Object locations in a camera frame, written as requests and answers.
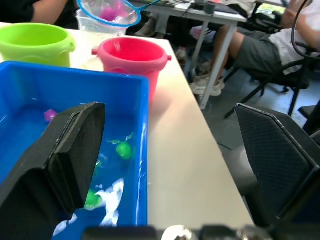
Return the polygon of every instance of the shorts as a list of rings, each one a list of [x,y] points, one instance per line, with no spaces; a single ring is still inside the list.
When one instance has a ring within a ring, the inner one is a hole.
[[[264,73],[274,73],[282,67],[278,48],[269,40],[269,34],[240,27],[237,32],[245,37],[233,67]]]

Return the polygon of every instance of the person's arm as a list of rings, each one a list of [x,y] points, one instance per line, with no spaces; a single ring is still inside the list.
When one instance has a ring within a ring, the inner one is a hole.
[[[290,29],[292,28],[294,24],[294,18],[292,18],[292,15],[289,13],[289,11],[294,11],[295,13],[298,12],[298,10],[301,8],[302,4],[305,0],[291,0],[289,3],[289,6],[286,8],[282,19],[281,19],[281,27],[283,29]],[[309,4],[312,2],[312,0],[309,0],[306,5],[304,5],[304,8],[309,6]]]
[[[289,10],[288,14],[292,18],[296,18],[297,13]],[[303,14],[300,14],[298,17],[298,20],[296,22],[296,28],[295,28],[302,38],[306,41],[306,43],[314,48],[314,49],[320,49],[320,31],[313,30],[306,21],[306,16]]]
[[[33,4],[32,23],[55,24],[68,0],[40,0]]]

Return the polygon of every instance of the floor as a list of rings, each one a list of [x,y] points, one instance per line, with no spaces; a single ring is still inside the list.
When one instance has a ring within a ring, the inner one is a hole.
[[[257,86],[258,82],[250,82],[250,76],[244,72],[237,72],[225,85],[225,89],[218,97],[210,97],[203,115],[207,121],[211,132],[219,144],[222,154],[243,145],[240,127],[237,116],[233,114],[228,119],[224,119],[225,114],[230,111],[236,103],[240,102]],[[313,79],[320,79],[320,72],[316,72]],[[276,84],[269,84],[265,89],[263,97],[258,93],[249,103],[260,107],[269,108],[281,113],[287,113],[293,97],[293,91],[281,93],[283,87]],[[298,112],[303,106],[316,105],[320,99],[320,81],[312,81],[307,90],[302,90],[298,96],[297,104],[292,114],[292,118],[301,127],[306,119]]]

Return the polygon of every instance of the purple ball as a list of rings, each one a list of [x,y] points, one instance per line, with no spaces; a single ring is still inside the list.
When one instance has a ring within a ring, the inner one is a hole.
[[[51,122],[54,117],[57,115],[56,111],[53,110],[53,109],[50,109],[46,112],[44,112],[44,119],[47,121],[47,122]]]
[[[112,22],[113,20],[116,19],[117,16],[118,16],[118,11],[113,9],[110,6],[107,6],[102,10],[99,18],[106,20],[108,22]]]

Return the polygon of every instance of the person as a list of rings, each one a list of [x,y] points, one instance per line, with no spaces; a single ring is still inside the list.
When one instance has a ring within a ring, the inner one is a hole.
[[[136,37],[152,37],[156,34],[155,38],[163,39],[167,33],[169,17],[169,15],[151,13],[148,22],[134,35]]]
[[[211,89],[211,96],[219,96],[224,88],[223,73],[228,59],[234,61],[233,66],[239,69],[251,69],[265,73],[273,73],[282,66],[303,59],[294,49],[291,42],[292,27],[297,15],[298,9],[304,0],[291,0],[289,7],[285,10],[282,18],[282,27],[278,33],[267,34],[260,31],[248,31],[238,28],[233,34],[230,46],[227,50],[222,67],[219,71],[214,86]],[[320,50],[320,0],[313,2],[305,7],[297,20],[294,32],[295,41],[306,44],[310,47]],[[213,60],[210,64],[212,69],[218,57],[220,48],[224,41],[227,27],[221,28],[214,42]],[[291,67],[285,70],[283,74],[288,75],[298,71],[301,66]],[[210,75],[204,75],[198,79],[198,82],[191,84],[193,93],[203,95],[209,81]]]
[[[251,14],[254,9],[256,0],[221,0],[220,3],[228,6],[229,8],[237,11],[240,15],[245,18]],[[181,21],[180,26],[176,34],[173,35],[174,42],[177,44],[178,50],[175,52],[175,56],[177,57],[179,63],[181,65],[186,64],[187,61],[187,45],[189,42],[189,32],[191,28],[199,26],[201,23],[199,21],[191,21],[188,19],[184,19]],[[209,28],[211,30],[218,30],[221,28],[221,25],[210,24]]]
[[[42,23],[78,29],[76,0],[2,0],[0,22]]]

